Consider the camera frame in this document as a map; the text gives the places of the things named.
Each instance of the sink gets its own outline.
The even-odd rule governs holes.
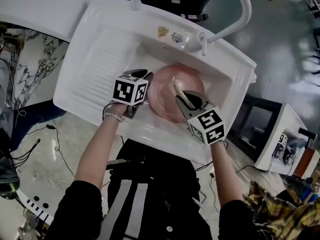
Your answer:
[[[159,35],[163,29],[167,33]],[[167,65],[184,64],[200,73],[205,94],[221,109],[228,132],[256,64],[223,39],[208,44],[206,56],[201,51],[187,51],[186,44],[199,32],[214,35],[152,6],[142,4],[139,10],[132,11],[126,0],[92,0],[67,50],[53,102],[100,125],[115,78],[122,72],[132,69],[156,72]],[[209,147],[191,136],[187,128],[186,123],[159,117],[146,100],[133,119],[126,118],[119,124],[117,134],[207,164],[211,161]]]

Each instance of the yellow plaid fabric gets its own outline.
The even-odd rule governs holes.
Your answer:
[[[255,218],[267,218],[266,227],[276,239],[293,240],[305,227],[312,227],[320,221],[320,198],[301,205],[296,191],[290,186],[286,189],[294,204],[272,196],[256,182],[250,183],[248,197],[244,202],[255,211]]]

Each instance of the gray strap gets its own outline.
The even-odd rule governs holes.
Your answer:
[[[139,183],[135,192],[128,226],[126,227],[126,230],[125,230],[125,235],[131,238],[137,239],[139,236],[142,215],[144,213],[147,189],[148,189],[147,183]]]
[[[108,215],[105,220],[102,222],[102,227],[100,235],[97,240],[109,240],[112,230],[115,226],[116,220],[121,212],[122,207],[124,206],[125,200],[130,190],[132,181],[128,179],[123,179],[121,181],[121,186],[116,195],[114,202],[109,210]]]

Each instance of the faucet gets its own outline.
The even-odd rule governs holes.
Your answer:
[[[218,39],[224,38],[243,28],[251,18],[252,6],[250,0],[240,0],[240,2],[242,5],[242,15],[235,23],[227,26],[210,38],[204,32],[197,33],[187,41],[185,50],[188,52],[198,52],[201,50],[202,56],[206,56],[208,43],[213,44]],[[138,10],[141,4],[141,0],[130,0],[130,6],[134,11]]]

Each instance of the black sleeve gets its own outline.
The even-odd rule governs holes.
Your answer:
[[[220,210],[219,240],[259,239],[250,210],[243,201],[227,202]]]
[[[44,239],[96,239],[101,222],[100,190],[91,183],[74,181],[65,191]]]

